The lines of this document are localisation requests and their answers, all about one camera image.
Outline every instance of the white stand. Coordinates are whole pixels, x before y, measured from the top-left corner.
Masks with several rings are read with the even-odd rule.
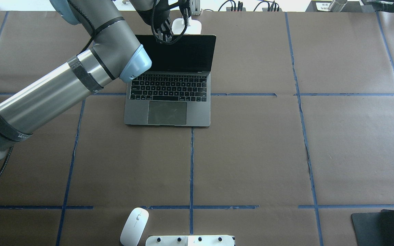
[[[185,21],[183,18],[175,19],[172,22],[172,32],[174,34],[181,34],[183,29],[185,28]],[[201,34],[201,22],[198,20],[193,20],[191,17],[188,19],[188,27],[186,28],[185,34]]]

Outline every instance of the keyboard key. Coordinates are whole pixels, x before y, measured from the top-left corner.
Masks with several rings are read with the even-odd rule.
[[[178,101],[179,97],[175,97],[175,96],[153,96],[153,100],[158,100],[158,101]]]
[[[142,95],[142,91],[130,91],[130,95]]]

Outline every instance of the black laptop screen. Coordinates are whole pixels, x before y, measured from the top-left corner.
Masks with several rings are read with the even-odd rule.
[[[153,35],[136,35],[152,60],[149,71],[211,71],[214,35],[184,35],[172,45],[158,44]]]

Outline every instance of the computer mouse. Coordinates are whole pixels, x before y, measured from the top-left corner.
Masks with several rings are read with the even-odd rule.
[[[119,241],[124,246],[137,246],[148,221],[148,211],[137,207],[130,213]]]

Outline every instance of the power strip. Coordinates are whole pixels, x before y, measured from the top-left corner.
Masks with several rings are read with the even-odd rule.
[[[150,236],[145,246],[235,246],[235,237],[229,235],[169,235]]]

